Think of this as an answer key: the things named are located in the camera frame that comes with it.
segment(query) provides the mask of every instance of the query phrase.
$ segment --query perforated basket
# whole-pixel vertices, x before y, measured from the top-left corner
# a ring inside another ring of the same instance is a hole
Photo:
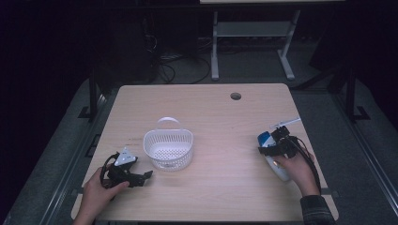
[[[179,129],[159,129],[161,123],[165,121],[177,123]],[[163,117],[158,121],[157,128],[144,136],[144,150],[156,168],[174,172],[184,169],[191,163],[192,142],[193,135],[189,130],[183,129],[175,118]]]

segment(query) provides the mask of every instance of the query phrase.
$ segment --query white desk frame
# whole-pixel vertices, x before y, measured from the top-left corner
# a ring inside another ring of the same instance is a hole
[[[218,12],[215,11],[213,23],[213,48],[211,53],[211,79],[213,81],[217,81],[220,78],[219,60],[217,57],[218,37],[286,37],[284,46],[278,50],[278,56],[281,60],[287,80],[295,80],[295,75],[287,61],[286,55],[295,33],[299,14],[300,11],[297,10],[292,20],[287,22],[219,22]]]

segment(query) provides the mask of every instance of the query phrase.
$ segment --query floor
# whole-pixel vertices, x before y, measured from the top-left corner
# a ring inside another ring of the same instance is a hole
[[[234,46],[233,52],[221,53],[221,77],[217,82],[213,82],[207,73],[210,59],[207,51],[199,54],[201,59],[184,58],[165,63],[150,84],[261,82],[295,86],[320,72],[308,65],[316,42],[293,42],[288,59],[296,79],[291,82],[284,77],[276,54],[281,42],[270,40],[265,43],[255,48],[241,44],[241,51],[235,51],[237,46]],[[175,56],[176,53],[170,51],[163,55]],[[355,103],[362,106],[371,119],[351,123],[344,113],[345,90],[338,95],[330,94],[327,91],[329,80],[322,80],[302,91],[292,91],[292,96],[332,190],[340,214],[337,224],[398,224],[398,212],[392,207],[394,199],[388,197],[388,191],[395,189],[388,189],[389,184],[385,184],[390,181],[391,187],[398,187],[397,130],[360,81],[356,83]],[[99,99],[99,113],[89,123],[87,118],[78,118],[82,108],[89,105],[88,81],[82,83],[5,224],[72,222],[70,211],[91,160],[87,154],[95,148],[95,140],[106,123],[117,90],[117,85],[112,86],[109,93]],[[97,224],[130,223],[102,221]]]

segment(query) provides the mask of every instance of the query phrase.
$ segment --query person's right hand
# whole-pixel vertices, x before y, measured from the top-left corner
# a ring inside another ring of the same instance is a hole
[[[273,159],[279,162],[287,170],[290,178],[298,185],[303,197],[307,195],[320,194],[315,182],[314,174],[300,153],[296,153],[296,155],[291,158],[277,156],[273,157]]]

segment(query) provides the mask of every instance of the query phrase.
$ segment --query dark sleeve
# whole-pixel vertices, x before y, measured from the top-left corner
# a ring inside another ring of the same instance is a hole
[[[333,215],[322,196],[305,196],[301,198],[300,203],[305,225],[336,224]]]

